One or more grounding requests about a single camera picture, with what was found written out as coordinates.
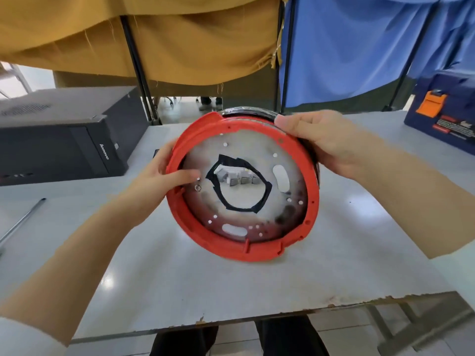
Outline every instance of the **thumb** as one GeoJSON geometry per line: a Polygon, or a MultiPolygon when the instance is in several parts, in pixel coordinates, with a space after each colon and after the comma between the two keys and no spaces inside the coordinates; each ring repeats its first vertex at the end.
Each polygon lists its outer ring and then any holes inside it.
{"type": "Polygon", "coordinates": [[[178,170],[171,174],[163,175],[163,185],[167,190],[171,190],[176,186],[195,182],[199,175],[199,170],[178,170]]]}
{"type": "Polygon", "coordinates": [[[316,141],[320,134],[318,124],[303,121],[299,114],[289,116],[277,115],[274,125],[288,134],[310,141],[316,141]]]}

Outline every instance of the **lenovo logo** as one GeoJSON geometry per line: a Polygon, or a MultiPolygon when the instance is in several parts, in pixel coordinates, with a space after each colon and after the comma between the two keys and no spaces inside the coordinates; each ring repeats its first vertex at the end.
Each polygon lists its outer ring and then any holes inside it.
{"type": "Polygon", "coordinates": [[[99,146],[101,147],[102,152],[104,152],[105,158],[106,158],[107,160],[109,160],[109,156],[107,155],[107,152],[105,152],[105,150],[104,150],[104,145],[103,145],[103,144],[99,144],[99,146]]]}

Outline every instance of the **white table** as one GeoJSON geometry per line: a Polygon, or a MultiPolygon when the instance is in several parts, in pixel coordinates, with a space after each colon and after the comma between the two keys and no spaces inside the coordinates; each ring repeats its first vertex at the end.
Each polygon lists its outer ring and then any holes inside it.
{"type": "MultiPolygon", "coordinates": [[[[404,115],[347,117],[419,155],[475,194],[475,157],[403,125],[404,115]]],[[[149,127],[123,177],[0,187],[0,234],[47,198],[5,245],[0,298],[37,270],[109,195],[124,189],[155,149],[186,127],[149,127]]],[[[311,234],[266,263],[230,261],[202,249],[163,202],[122,242],[74,339],[453,290],[362,187],[325,168],[321,180],[320,211],[311,234]]]]}

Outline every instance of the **black pants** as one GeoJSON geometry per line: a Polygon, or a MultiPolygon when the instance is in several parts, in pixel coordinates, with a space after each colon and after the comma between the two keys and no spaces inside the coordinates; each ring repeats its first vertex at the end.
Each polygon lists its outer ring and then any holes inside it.
{"type": "MultiPolygon", "coordinates": [[[[201,105],[211,105],[211,97],[208,96],[201,96],[201,105]]],[[[223,98],[222,97],[217,97],[216,98],[216,104],[217,105],[222,105],[223,104],[223,98]]]]}
{"type": "MultiPolygon", "coordinates": [[[[307,316],[256,321],[264,356],[329,356],[307,316]]],[[[218,326],[158,334],[150,356],[205,356],[218,326]]]]}

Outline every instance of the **round device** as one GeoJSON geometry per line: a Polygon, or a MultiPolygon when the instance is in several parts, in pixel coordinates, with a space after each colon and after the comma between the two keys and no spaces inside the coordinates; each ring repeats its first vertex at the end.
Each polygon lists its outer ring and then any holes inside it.
{"type": "Polygon", "coordinates": [[[276,115],[251,107],[211,112],[173,148],[167,173],[199,169],[201,177],[168,192],[171,212],[216,255],[270,260],[312,229],[319,205],[316,155],[274,126],[276,115]]]}

